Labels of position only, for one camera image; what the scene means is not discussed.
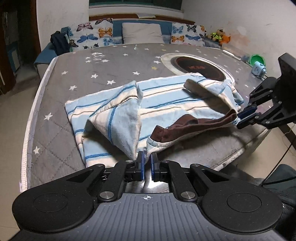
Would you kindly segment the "blue white striped shirt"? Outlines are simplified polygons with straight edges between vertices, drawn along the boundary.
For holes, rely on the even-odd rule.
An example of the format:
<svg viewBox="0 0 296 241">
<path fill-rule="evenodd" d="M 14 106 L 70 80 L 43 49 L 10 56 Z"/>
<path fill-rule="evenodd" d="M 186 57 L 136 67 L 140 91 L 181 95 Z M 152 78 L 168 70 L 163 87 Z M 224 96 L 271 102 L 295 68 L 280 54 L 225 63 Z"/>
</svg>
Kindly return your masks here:
<svg viewBox="0 0 296 241">
<path fill-rule="evenodd" d="M 149 156 L 207 130 L 236 125 L 244 100 L 229 79 L 196 73 L 132 81 L 65 103 L 87 167 Z"/>
</svg>

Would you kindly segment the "green plastic basin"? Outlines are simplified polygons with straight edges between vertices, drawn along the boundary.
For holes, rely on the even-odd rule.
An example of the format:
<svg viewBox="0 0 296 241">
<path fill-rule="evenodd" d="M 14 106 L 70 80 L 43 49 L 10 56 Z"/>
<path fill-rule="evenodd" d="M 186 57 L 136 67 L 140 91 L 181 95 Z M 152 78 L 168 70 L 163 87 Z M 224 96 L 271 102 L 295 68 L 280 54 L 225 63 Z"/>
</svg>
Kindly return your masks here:
<svg viewBox="0 0 296 241">
<path fill-rule="evenodd" d="M 248 63 L 253 66 L 256 62 L 259 62 L 263 66 L 266 66 L 265 59 L 259 54 L 253 54 L 250 56 Z"/>
</svg>

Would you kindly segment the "grey star pattern mattress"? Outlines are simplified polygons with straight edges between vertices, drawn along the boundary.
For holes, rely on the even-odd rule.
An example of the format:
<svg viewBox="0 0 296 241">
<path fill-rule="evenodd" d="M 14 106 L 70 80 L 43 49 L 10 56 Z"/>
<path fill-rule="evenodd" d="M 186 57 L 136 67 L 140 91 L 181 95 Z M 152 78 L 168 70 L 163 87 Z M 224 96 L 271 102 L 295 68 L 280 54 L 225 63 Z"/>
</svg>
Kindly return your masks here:
<svg viewBox="0 0 296 241">
<path fill-rule="evenodd" d="M 236 114 L 259 80 L 221 49 L 128 44 L 55 57 L 27 122 L 20 189 L 160 152 L 221 170 L 268 134 Z"/>
</svg>

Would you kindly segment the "plush toy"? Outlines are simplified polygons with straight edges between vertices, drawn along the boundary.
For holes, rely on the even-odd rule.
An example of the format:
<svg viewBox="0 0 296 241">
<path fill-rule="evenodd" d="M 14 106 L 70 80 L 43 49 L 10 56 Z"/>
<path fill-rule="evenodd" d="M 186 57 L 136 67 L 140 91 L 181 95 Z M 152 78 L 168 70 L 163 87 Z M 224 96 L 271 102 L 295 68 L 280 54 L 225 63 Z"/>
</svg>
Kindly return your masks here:
<svg viewBox="0 0 296 241">
<path fill-rule="evenodd" d="M 223 29 L 218 29 L 216 32 L 208 34 L 208 39 L 219 43 L 219 45 L 228 44 L 231 40 L 231 36 L 227 36 Z"/>
</svg>

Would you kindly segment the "round heater in table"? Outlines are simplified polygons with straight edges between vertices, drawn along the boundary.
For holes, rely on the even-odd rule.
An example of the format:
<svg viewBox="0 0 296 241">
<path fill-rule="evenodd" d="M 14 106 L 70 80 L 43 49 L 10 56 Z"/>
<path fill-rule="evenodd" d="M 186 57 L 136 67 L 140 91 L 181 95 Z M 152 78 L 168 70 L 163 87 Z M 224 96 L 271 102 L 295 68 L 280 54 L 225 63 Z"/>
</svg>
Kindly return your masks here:
<svg viewBox="0 0 296 241">
<path fill-rule="evenodd" d="M 233 75 L 221 65 L 192 54 L 168 53 L 161 56 L 161 62 L 176 75 L 196 73 L 208 79 L 223 82 L 229 79 L 235 83 Z"/>
</svg>

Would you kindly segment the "butterfly print pillow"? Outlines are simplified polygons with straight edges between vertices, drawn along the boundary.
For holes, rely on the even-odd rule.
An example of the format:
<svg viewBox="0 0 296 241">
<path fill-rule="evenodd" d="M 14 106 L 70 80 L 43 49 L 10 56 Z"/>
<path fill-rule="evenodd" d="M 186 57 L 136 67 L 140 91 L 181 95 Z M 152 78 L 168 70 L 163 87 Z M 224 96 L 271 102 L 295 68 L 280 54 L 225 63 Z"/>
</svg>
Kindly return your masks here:
<svg viewBox="0 0 296 241">
<path fill-rule="evenodd" d="M 203 25 L 172 23 L 171 44 L 204 46 L 206 29 Z"/>
<path fill-rule="evenodd" d="M 113 27 L 113 19 L 104 18 L 63 27 L 61 33 L 65 33 L 68 36 L 70 52 L 75 52 L 78 50 L 122 44 L 122 37 L 115 35 Z"/>
</svg>

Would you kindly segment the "plain grey pillow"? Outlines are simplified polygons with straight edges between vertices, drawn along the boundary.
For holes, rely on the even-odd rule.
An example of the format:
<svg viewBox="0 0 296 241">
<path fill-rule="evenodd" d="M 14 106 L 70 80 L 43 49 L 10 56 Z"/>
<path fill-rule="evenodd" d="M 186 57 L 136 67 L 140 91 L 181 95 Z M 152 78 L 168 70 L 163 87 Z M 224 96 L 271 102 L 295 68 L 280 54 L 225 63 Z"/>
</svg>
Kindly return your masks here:
<svg viewBox="0 0 296 241">
<path fill-rule="evenodd" d="M 125 44 L 164 44 L 159 24 L 122 23 L 122 37 Z"/>
</svg>

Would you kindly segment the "blue sofa bench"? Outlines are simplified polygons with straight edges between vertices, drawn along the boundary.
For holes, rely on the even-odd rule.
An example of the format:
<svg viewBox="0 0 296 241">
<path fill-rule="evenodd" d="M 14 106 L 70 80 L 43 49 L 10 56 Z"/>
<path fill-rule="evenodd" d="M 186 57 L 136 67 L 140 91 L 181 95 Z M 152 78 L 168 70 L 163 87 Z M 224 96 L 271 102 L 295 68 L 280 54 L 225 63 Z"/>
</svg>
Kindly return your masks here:
<svg viewBox="0 0 296 241">
<path fill-rule="evenodd" d="M 113 23 L 114 23 L 113 28 L 114 28 L 115 35 L 121 36 L 121 37 L 122 37 L 122 23 L 159 24 L 161 26 L 161 32 L 162 32 L 164 42 L 166 44 L 170 44 L 172 23 L 177 23 L 177 22 L 143 20 L 143 19 L 123 19 L 123 20 L 113 19 Z"/>
</svg>

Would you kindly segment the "dark backpack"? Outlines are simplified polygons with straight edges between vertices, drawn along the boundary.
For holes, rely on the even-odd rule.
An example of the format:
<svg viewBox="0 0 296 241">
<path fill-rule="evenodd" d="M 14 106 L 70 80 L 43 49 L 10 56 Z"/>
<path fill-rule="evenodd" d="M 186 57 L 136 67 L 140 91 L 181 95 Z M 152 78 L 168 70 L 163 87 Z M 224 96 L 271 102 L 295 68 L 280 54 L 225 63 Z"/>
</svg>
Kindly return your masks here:
<svg viewBox="0 0 296 241">
<path fill-rule="evenodd" d="M 50 41 L 58 56 L 70 52 L 70 40 L 66 33 L 56 31 L 51 35 Z"/>
</svg>

